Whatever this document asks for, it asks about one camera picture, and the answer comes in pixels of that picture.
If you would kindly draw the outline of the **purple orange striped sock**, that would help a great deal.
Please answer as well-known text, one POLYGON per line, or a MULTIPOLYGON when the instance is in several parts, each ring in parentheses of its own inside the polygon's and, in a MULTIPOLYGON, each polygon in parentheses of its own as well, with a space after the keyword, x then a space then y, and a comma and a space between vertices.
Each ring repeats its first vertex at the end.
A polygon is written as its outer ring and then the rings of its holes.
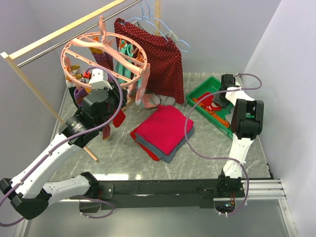
POLYGON ((81 87, 80 89, 75 88, 74 90, 74 100, 77 107, 81 107, 83 103, 84 97, 88 95, 87 91, 84 87, 81 87))

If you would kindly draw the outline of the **pink round clip hanger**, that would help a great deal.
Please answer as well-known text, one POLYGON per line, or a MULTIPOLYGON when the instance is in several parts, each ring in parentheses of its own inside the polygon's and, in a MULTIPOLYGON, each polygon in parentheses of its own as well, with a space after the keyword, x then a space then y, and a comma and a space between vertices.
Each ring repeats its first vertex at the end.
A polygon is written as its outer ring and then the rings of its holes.
POLYGON ((144 49, 136 41, 106 30, 104 17, 99 17, 99 31, 86 33, 70 40, 61 53, 61 66, 66 81, 71 82, 77 89, 86 91, 93 89, 93 83, 84 82, 75 76, 69 56, 85 62, 89 66, 103 66, 120 79, 121 87, 128 87, 150 74, 150 64, 144 49), (91 61, 70 50, 72 46, 90 49, 95 61, 91 61))

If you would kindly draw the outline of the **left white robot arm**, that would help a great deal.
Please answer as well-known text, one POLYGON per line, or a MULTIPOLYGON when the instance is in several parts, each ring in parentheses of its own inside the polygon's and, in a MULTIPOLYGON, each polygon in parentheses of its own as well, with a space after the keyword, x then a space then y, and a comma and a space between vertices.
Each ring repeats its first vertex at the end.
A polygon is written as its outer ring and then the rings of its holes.
POLYGON ((109 85, 109 89, 93 89, 84 97, 82 107, 66 120, 48 147, 23 172, 12 179, 1 180, 4 198, 10 200, 24 219, 32 220, 50 205, 66 198, 81 196, 98 200, 100 183, 90 172, 60 182, 49 179, 69 157, 118 117, 126 103, 126 93, 116 78, 111 79, 109 85))

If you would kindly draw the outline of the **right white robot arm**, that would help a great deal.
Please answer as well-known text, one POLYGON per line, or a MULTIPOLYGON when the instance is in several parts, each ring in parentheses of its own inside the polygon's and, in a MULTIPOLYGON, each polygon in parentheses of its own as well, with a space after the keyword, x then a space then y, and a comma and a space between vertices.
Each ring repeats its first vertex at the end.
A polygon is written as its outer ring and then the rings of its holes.
POLYGON ((246 157, 250 146, 263 129, 264 102, 248 96, 232 74, 221 76, 220 91, 220 100, 234 106, 231 120, 232 146, 216 187, 217 193, 227 198, 243 190, 241 178, 246 157))

